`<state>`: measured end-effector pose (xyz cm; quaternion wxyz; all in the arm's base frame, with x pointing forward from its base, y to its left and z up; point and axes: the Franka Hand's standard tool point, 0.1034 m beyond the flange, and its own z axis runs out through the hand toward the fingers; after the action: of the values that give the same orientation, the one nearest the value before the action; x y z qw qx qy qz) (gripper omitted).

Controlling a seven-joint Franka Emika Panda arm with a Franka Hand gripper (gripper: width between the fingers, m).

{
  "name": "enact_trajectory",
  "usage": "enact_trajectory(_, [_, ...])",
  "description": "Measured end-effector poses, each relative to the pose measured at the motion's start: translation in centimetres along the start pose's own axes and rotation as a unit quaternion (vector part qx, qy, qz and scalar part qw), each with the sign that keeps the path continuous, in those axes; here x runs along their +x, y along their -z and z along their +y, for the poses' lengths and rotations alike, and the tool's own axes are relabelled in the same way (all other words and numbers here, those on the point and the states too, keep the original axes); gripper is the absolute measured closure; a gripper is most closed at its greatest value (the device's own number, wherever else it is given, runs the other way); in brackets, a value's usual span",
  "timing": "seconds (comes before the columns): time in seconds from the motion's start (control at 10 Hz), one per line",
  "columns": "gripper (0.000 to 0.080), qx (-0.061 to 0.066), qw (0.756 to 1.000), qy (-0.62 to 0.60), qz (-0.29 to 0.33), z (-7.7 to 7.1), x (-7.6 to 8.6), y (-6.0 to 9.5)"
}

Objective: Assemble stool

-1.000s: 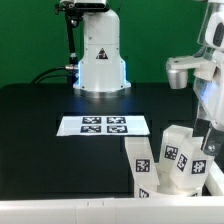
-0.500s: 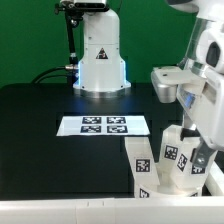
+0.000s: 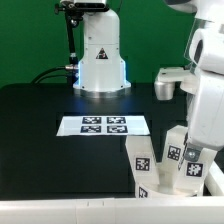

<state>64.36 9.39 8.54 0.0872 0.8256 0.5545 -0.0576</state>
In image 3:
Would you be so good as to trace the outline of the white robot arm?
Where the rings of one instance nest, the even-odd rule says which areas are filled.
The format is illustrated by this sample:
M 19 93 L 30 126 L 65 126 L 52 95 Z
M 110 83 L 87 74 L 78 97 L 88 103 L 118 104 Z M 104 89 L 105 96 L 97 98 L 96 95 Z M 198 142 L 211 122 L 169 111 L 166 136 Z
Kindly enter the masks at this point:
M 196 160 L 204 148 L 224 148 L 224 0 L 163 0 L 195 18 L 185 57 L 189 70 L 162 68 L 155 80 L 160 100 L 173 97 L 174 84 L 191 95 L 187 114 L 187 152 Z M 119 54 L 119 18 L 106 0 L 76 0 L 84 11 L 84 55 L 79 62 L 77 91 L 98 96 L 131 87 Z

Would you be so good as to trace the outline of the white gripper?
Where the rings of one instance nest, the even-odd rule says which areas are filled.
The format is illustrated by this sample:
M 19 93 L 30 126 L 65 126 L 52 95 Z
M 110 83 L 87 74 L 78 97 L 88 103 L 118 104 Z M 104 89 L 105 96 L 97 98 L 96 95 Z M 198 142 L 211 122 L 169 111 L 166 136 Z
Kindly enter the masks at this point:
M 175 83 L 192 95 L 184 158 L 197 162 L 203 148 L 224 147 L 224 34 L 199 28 L 189 46 L 192 68 L 161 68 L 155 80 L 159 100 L 171 100 Z

